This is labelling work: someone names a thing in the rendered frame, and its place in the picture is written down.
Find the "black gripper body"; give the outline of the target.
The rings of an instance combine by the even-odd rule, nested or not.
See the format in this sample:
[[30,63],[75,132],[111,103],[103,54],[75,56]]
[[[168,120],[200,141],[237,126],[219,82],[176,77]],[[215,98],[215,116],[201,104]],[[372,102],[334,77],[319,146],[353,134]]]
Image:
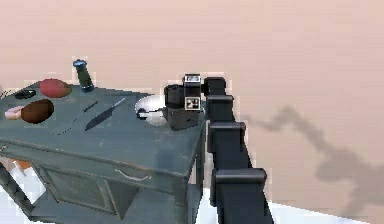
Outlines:
[[185,109],[183,85],[168,85],[164,88],[165,112],[164,116],[169,127],[174,130],[187,129],[198,124],[198,111]]

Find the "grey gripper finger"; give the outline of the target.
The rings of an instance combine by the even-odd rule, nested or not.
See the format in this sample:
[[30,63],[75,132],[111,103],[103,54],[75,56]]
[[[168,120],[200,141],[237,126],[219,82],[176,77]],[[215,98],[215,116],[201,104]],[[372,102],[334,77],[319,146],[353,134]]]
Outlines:
[[166,109],[165,107],[157,108],[157,109],[139,108],[136,113],[137,114],[163,113],[165,109]]
[[138,113],[137,117],[141,120],[147,119],[165,119],[163,113],[160,112],[146,112],[146,113]]

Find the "white bowl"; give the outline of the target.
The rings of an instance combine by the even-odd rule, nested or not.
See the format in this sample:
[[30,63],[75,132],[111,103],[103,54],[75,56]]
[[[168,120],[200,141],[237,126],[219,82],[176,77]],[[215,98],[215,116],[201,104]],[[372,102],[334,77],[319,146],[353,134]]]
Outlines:
[[[137,101],[137,103],[135,104],[135,112],[137,112],[139,108],[157,109],[162,107],[166,108],[165,97],[163,95],[150,95]],[[146,121],[147,123],[154,126],[161,126],[167,122],[166,118],[165,119],[147,119],[143,121]]]

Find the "dark kitchen knife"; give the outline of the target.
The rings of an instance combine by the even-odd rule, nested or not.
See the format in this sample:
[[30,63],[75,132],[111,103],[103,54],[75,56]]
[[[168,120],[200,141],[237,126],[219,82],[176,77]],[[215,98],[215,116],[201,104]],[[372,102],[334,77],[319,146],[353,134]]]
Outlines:
[[106,119],[108,119],[113,114],[113,111],[117,107],[119,107],[121,104],[123,104],[125,101],[126,101],[126,98],[122,98],[121,100],[116,102],[114,105],[112,105],[110,108],[108,108],[107,110],[103,111],[102,113],[100,113],[99,115],[94,117],[92,120],[90,120],[87,123],[85,130],[88,131],[88,130],[96,127],[97,125],[101,124],[102,122],[104,122]]

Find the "blue-grey wooden table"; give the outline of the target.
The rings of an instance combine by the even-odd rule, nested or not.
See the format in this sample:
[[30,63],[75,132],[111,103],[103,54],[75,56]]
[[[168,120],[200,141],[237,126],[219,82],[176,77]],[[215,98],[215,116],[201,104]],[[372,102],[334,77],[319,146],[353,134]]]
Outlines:
[[[8,120],[0,100],[0,156],[26,161],[45,187],[29,202],[0,171],[0,184],[33,221],[52,224],[194,224],[202,197],[205,120],[173,131],[136,117],[142,93],[96,88],[53,101],[40,124]],[[87,123],[126,98],[101,124]]]

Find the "dark green bottle blue cap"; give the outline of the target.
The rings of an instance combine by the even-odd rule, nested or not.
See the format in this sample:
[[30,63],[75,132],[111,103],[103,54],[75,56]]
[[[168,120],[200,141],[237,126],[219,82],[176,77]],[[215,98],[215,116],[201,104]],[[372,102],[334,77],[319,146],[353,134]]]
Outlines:
[[87,62],[82,59],[77,59],[73,62],[73,67],[76,69],[81,90],[84,93],[93,91],[94,84],[87,69]]

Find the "pink round food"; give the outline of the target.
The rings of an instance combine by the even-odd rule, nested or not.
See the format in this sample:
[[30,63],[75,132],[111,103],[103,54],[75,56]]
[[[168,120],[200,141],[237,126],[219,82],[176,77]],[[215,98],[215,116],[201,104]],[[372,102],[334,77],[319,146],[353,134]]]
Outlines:
[[9,120],[18,120],[21,118],[21,110],[23,109],[23,106],[16,106],[8,109],[4,115]]

